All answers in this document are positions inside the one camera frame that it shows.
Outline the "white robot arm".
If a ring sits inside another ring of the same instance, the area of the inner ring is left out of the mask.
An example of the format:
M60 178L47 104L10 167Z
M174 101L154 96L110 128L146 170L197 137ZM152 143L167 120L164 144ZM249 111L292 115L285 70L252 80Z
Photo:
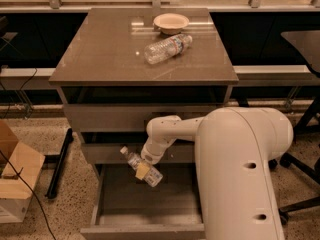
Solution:
M204 117L157 117L141 155L158 163L180 140L194 143L206 240L285 240L268 162L293 141L289 119L273 108L226 107Z

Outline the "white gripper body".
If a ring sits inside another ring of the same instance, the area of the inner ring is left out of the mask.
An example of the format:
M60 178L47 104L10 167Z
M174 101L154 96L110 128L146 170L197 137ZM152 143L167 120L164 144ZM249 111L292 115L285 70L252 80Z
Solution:
M141 157L151 164L157 164L163 157L164 150L158 144L146 143L141 151Z

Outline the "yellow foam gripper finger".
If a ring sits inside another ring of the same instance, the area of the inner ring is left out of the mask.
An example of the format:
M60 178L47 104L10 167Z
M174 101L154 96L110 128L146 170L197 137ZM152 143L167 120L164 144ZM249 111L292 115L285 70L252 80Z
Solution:
M142 161L138 164L135 177L139 180L143 180L147 173L150 171L150 165L147 162Z

